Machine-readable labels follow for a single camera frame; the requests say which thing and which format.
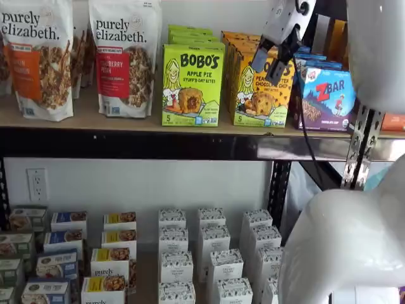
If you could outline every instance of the electrical outlet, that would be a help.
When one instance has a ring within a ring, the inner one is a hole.
[[[45,202],[48,200],[46,169],[27,169],[28,186],[30,189],[30,200],[34,202]]]

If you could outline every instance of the purely elizabeth granola bag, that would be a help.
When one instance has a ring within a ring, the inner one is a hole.
[[[89,0],[96,43],[99,112],[111,117],[151,114],[160,0]]]
[[[72,0],[0,0],[0,26],[23,116],[55,122],[73,116]]]

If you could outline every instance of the small white box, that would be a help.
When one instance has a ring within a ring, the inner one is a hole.
[[[164,208],[159,211],[159,228],[185,228],[185,212],[178,208]]]
[[[266,280],[261,302],[263,304],[278,304],[278,280],[272,277]]]
[[[207,278],[207,300],[213,301],[213,288],[217,281],[242,277],[243,259],[238,249],[215,251],[210,254]]]
[[[185,228],[159,229],[159,257],[164,252],[189,250],[189,231]]]
[[[159,283],[159,304],[195,304],[192,282]]]
[[[103,231],[101,248],[129,248],[129,257],[137,258],[137,231]]]
[[[104,231],[136,229],[137,215],[135,212],[110,213],[104,215]]]
[[[165,252],[160,258],[160,282],[192,282],[191,252]]]
[[[225,225],[227,223],[222,208],[198,208],[197,220],[199,231],[203,227]]]
[[[261,248],[256,253],[256,267],[253,284],[253,302],[260,304],[266,281],[269,277],[278,279],[283,248]]]
[[[219,280],[213,294],[213,304],[251,304],[253,297],[251,286],[245,277]]]
[[[259,225],[251,228],[246,274],[251,283],[254,282],[254,258],[260,248],[277,248],[281,246],[281,234],[275,226]]]
[[[55,212],[51,220],[51,231],[81,230],[87,238],[87,212]]]
[[[203,227],[200,230],[197,243],[197,274],[199,282],[206,282],[210,253],[228,250],[230,234],[225,225]]]
[[[246,260],[247,251],[249,248],[249,233],[251,228],[258,225],[271,225],[273,219],[270,213],[265,209],[247,211],[243,213],[242,229],[240,230],[239,249],[242,254],[242,258]]]

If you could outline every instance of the green box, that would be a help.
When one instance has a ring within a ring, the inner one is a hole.
[[[163,54],[162,125],[217,127],[223,50],[165,44]]]

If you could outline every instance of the black cable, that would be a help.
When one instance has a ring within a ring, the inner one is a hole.
[[[299,81],[299,78],[301,76],[298,74],[297,62],[296,62],[296,58],[294,56],[292,57],[292,62],[294,63],[294,68],[296,69],[297,79]],[[325,189],[325,185],[323,184],[323,179],[321,177],[321,171],[320,171],[318,162],[316,162],[315,154],[314,154],[314,151],[312,150],[311,144],[309,143],[309,137],[308,137],[308,134],[307,134],[306,128],[305,128],[304,108],[302,106],[302,92],[301,92],[301,86],[299,85],[299,82],[297,83],[297,87],[298,87],[298,94],[299,94],[298,105],[299,105],[299,111],[301,112],[300,114],[301,114],[301,122],[302,122],[302,131],[304,132],[305,143],[308,147],[309,153],[311,154],[312,161],[314,162],[314,165],[315,165],[316,174],[318,174],[319,182],[322,187],[321,190],[323,191]]]

